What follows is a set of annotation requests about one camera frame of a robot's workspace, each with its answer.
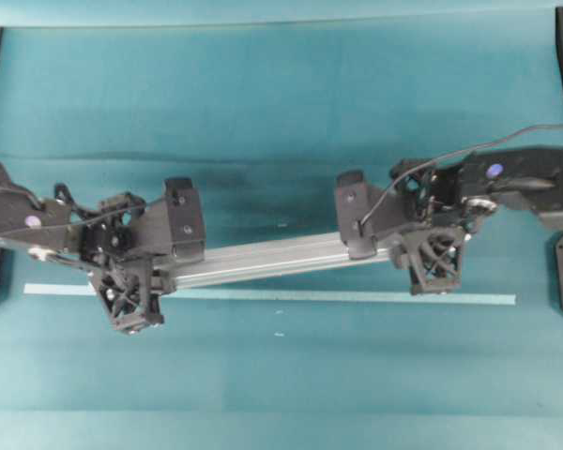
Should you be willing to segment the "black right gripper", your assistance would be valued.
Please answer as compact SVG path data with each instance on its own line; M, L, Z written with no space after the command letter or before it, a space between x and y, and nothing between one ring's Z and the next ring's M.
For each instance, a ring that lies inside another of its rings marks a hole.
M457 196L459 172L458 164L439 168L426 159L403 159L390 170L409 220L392 259L409 273L413 295L461 286L466 227Z

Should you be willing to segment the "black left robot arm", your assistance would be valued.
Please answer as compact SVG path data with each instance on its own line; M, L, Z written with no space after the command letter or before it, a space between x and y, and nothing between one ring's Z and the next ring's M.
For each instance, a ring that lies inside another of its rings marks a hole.
M85 272L111 326L126 335L164 323L157 253L137 243L140 221L153 207L124 192L89 209L64 184L40 198L14 183L0 163L0 248Z

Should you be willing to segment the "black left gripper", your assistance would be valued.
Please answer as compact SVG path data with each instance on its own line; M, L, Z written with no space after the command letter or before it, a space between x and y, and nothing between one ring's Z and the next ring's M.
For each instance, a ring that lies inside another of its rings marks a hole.
M168 223L164 200L146 202L124 192L100 202L96 209L79 206L77 216L84 222L80 262L113 329L134 335L163 325L160 298L173 291L174 283L155 266L162 253L141 244L139 237L143 231L157 235L153 225L144 223L146 219Z

